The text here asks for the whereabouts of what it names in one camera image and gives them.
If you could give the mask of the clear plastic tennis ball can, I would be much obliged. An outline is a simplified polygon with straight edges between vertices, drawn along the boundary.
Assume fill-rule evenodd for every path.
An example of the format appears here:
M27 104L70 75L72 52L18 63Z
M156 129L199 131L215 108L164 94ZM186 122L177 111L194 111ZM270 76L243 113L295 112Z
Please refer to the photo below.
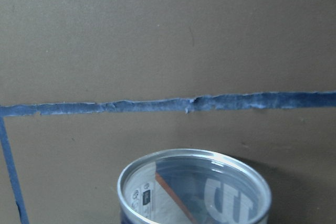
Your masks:
M267 223L264 178L220 153L178 148L130 163L117 184L121 223Z

